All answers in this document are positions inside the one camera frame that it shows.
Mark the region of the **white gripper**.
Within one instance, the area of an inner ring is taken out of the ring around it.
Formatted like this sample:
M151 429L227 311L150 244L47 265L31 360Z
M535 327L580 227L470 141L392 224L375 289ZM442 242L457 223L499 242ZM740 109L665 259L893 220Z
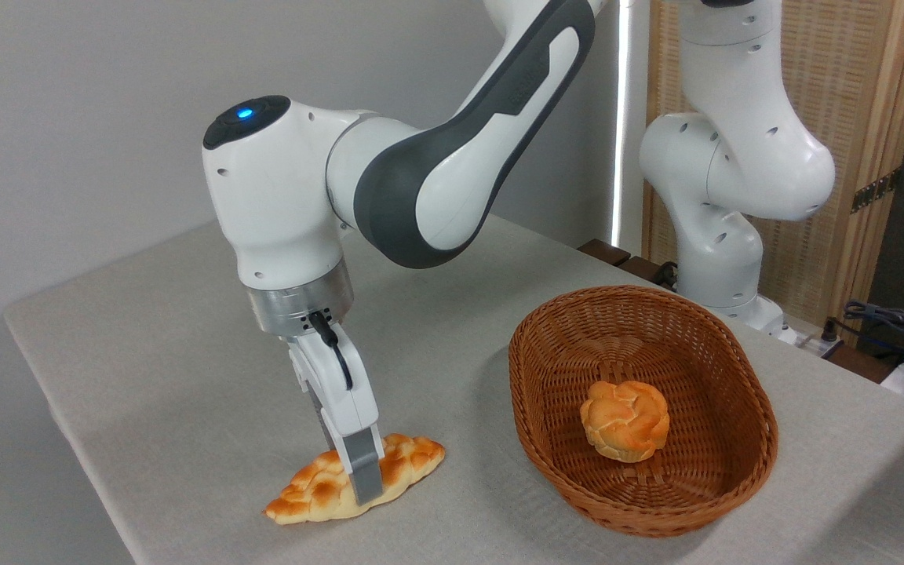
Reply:
M356 504L369 505L384 493L379 409L354 343L340 324L329 328L337 335L336 347L324 344L316 332L288 337L287 344L299 385L311 397L329 448L345 464Z

